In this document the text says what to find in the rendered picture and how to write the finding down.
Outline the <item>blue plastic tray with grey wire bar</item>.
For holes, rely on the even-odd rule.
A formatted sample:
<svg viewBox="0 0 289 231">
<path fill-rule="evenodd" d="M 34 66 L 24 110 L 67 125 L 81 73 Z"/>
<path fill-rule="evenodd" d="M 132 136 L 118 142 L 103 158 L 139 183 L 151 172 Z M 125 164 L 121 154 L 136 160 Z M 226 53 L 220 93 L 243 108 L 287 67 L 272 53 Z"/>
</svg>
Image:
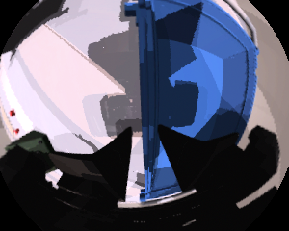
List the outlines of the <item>blue plastic tray with grey wire bar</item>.
<svg viewBox="0 0 289 231">
<path fill-rule="evenodd" d="M 260 54 L 251 20 L 236 1 L 223 1 L 244 20 L 251 38 L 213 0 L 125 3 L 125 16 L 136 16 L 140 43 L 145 179 L 141 205 L 195 192 L 180 190 L 160 143 L 159 124 L 201 141 L 237 132 L 237 145 L 244 137 L 256 95 Z"/>
</svg>

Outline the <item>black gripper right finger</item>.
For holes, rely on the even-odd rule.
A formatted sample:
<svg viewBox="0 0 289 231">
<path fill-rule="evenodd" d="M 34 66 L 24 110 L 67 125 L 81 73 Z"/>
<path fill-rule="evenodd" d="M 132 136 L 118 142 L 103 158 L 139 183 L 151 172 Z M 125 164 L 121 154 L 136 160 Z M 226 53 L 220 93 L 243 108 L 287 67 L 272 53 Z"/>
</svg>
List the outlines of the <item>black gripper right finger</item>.
<svg viewBox="0 0 289 231">
<path fill-rule="evenodd" d="M 233 143 L 236 145 L 238 141 L 237 132 L 206 141 L 180 134 L 164 124 L 157 126 L 157 132 L 183 193 L 195 188 L 195 181 L 205 172 L 215 154 L 226 150 Z"/>
</svg>

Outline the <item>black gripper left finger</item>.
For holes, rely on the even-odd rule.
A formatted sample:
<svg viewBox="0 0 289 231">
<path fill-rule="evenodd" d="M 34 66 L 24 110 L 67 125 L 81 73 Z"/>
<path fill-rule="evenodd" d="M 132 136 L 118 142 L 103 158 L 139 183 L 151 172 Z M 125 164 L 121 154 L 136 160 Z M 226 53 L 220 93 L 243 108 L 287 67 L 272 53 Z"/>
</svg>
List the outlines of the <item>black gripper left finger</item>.
<svg viewBox="0 0 289 231">
<path fill-rule="evenodd" d="M 48 157 L 60 173 L 101 182 L 118 201 L 125 203 L 132 145 L 133 128 L 130 126 L 93 154 L 56 150 Z"/>
</svg>

